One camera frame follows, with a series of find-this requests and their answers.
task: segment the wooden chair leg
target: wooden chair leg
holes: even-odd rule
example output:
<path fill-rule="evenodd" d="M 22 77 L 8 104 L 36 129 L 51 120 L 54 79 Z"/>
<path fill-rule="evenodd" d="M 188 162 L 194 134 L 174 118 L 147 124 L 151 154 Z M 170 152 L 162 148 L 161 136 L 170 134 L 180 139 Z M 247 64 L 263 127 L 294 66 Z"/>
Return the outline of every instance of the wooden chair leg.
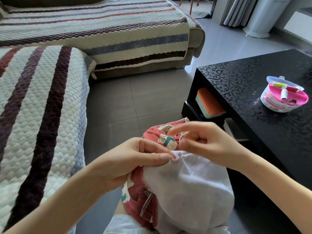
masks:
<path fill-rule="evenodd" d="M 191 0 L 190 15 L 192 14 L 193 1 L 194 1 L 194 0 Z"/>
<path fill-rule="evenodd" d="M 180 0 L 179 6 L 181 6 L 183 0 Z"/>

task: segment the brown sofa base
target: brown sofa base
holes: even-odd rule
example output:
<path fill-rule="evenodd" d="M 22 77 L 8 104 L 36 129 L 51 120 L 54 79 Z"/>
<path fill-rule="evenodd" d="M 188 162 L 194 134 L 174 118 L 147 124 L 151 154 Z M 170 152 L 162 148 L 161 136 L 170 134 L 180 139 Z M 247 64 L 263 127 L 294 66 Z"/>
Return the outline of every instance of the brown sofa base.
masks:
<path fill-rule="evenodd" d="M 118 68 L 105 71 L 96 71 L 95 75 L 97 79 L 113 78 L 118 76 L 138 74 L 155 70 L 164 70 L 169 68 L 181 68 L 186 65 L 190 65 L 194 54 L 194 48 L 188 48 L 186 56 L 183 60 L 179 61 L 164 61 L 158 63 L 150 63 L 139 67 Z"/>

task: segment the left hand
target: left hand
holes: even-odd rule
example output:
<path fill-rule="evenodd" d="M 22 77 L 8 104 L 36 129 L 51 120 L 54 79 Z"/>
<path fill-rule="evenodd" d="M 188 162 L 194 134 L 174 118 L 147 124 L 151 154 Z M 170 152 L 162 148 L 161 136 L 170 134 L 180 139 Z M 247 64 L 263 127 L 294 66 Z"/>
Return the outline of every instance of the left hand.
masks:
<path fill-rule="evenodd" d="M 104 153 L 86 168 L 106 193 L 122 186 L 127 174 L 137 166 L 159 166 L 168 162 L 171 155 L 170 150 L 156 142 L 131 138 Z"/>

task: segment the fingernail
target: fingernail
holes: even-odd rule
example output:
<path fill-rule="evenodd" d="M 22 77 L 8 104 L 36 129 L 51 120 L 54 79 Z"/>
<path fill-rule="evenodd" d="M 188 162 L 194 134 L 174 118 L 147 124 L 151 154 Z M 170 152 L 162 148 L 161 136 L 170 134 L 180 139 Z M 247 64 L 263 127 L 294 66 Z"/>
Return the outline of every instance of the fingernail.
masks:
<path fill-rule="evenodd" d="M 169 160 L 170 159 L 170 154 L 169 153 L 162 153 L 160 154 L 161 160 Z"/>

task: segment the right hand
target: right hand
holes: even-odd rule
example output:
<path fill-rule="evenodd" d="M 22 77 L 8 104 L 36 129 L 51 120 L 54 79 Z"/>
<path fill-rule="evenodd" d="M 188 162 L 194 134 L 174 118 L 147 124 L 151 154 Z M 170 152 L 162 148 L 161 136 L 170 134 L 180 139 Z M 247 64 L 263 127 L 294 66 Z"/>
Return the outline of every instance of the right hand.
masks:
<path fill-rule="evenodd" d="M 187 122 L 171 129 L 168 135 L 187 131 L 179 147 L 208 158 L 213 163 L 240 171 L 257 156 L 213 122 Z"/>

